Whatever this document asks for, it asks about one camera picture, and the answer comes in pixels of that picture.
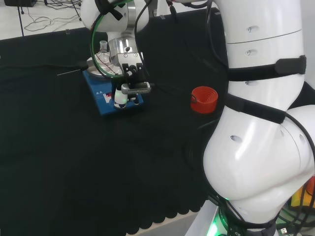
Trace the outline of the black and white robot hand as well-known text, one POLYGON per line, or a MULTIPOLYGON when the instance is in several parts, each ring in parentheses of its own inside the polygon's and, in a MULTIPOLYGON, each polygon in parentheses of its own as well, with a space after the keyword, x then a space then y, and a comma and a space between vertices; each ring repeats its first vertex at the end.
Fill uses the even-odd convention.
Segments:
POLYGON ((121 73, 116 73, 112 79, 115 88, 114 107, 124 109, 129 102, 138 105, 139 94, 151 91, 150 83, 145 81, 142 54, 139 52, 118 53, 111 59, 113 64, 121 70, 121 73))

